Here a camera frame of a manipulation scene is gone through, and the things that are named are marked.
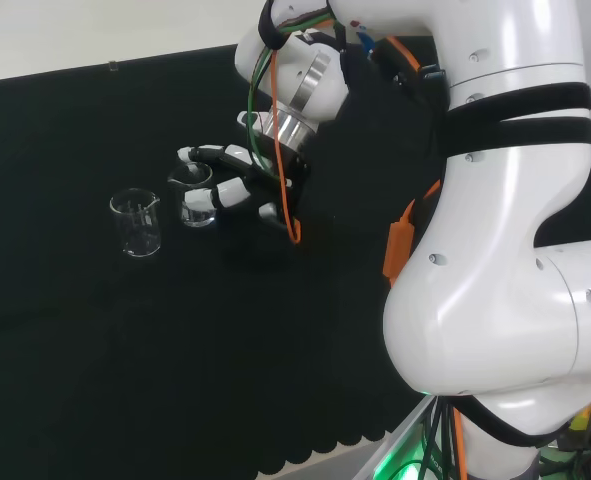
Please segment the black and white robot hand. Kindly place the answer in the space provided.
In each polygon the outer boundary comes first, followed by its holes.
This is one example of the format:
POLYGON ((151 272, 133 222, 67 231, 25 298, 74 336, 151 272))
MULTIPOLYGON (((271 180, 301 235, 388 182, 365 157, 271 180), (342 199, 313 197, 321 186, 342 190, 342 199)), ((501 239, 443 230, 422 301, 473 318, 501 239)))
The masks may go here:
POLYGON ((281 109, 242 111, 237 122, 254 134, 245 146, 187 146, 177 151, 184 173, 181 178, 170 175, 168 182, 178 189, 182 221, 205 226, 219 212, 250 208, 300 242, 297 205, 310 174, 301 147, 314 130, 281 109))

